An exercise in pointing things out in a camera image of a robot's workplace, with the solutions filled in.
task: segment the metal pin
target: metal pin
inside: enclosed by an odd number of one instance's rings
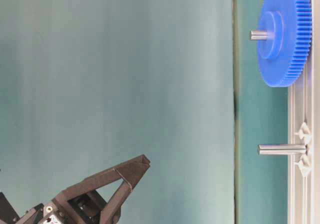
[[[259,155],[297,155],[305,154],[307,148],[303,144],[258,145]]]
[[[268,39],[268,32],[266,30],[251,30],[249,33],[251,41],[263,41]]]

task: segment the robotic arm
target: robotic arm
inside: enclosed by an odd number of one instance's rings
[[[21,218],[0,192],[0,224],[116,224],[122,204],[149,167],[145,155],[137,156],[68,187]],[[106,202],[96,189],[120,179],[122,184]]]

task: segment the gear teeth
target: gear teeth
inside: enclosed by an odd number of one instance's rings
[[[296,39],[294,52],[279,87],[289,87],[303,72],[308,58],[312,38],[312,10],[310,0],[294,0],[297,17]]]

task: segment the metal frame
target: metal frame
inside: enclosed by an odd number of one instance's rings
[[[320,223],[320,0],[311,0],[312,45],[303,74],[288,88],[288,142],[305,155],[288,156],[288,224]],[[297,134],[304,124],[308,138]]]

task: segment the screw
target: screw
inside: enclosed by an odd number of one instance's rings
[[[45,210],[47,213],[50,213],[50,212],[52,212],[53,208],[52,208],[52,206],[47,206]]]

